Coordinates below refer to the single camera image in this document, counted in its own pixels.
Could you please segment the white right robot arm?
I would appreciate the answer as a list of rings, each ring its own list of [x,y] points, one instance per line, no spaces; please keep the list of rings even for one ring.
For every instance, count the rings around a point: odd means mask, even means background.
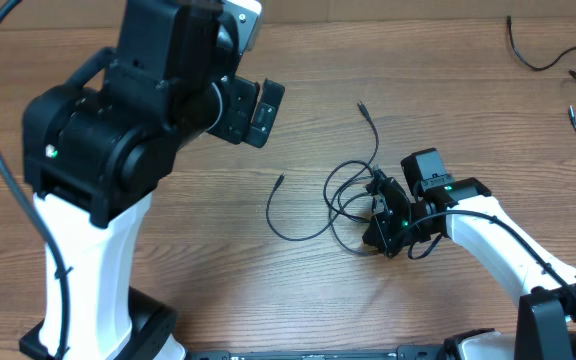
[[[402,346],[401,359],[576,359],[576,268],[540,246],[475,178],[455,180],[439,152],[401,162],[407,184],[372,168],[368,195],[382,204],[363,242],[388,258],[449,239],[504,289],[518,314],[512,335],[472,330],[441,345]]]

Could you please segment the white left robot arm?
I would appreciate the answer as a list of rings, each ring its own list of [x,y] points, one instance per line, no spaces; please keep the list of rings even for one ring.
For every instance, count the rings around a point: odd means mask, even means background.
[[[23,115],[24,177],[54,243],[34,359],[184,359],[176,311],[130,284],[142,222],[178,151],[208,133],[260,148],[285,89],[237,75],[257,1],[127,2],[100,49]]]

